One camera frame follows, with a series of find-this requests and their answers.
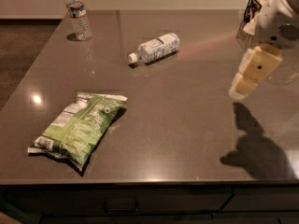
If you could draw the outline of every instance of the snack bag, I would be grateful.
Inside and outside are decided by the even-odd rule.
[[[45,153],[71,160],[82,171],[86,160],[127,98],[79,92],[56,120],[28,147],[28,153]]]

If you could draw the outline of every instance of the white bottle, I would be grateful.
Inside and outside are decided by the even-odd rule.
[[[76,37],[79,41],[92,38],[92,31],[88,22],[86,10],[82,0],[64,0],[69,16],[72,20]]]
[[[165,55],[178,50],[178,36],[171,33],[162,35],[146,43],[142,43],[138,47],[138,51],[128,56],[129,63],[151,63]]]

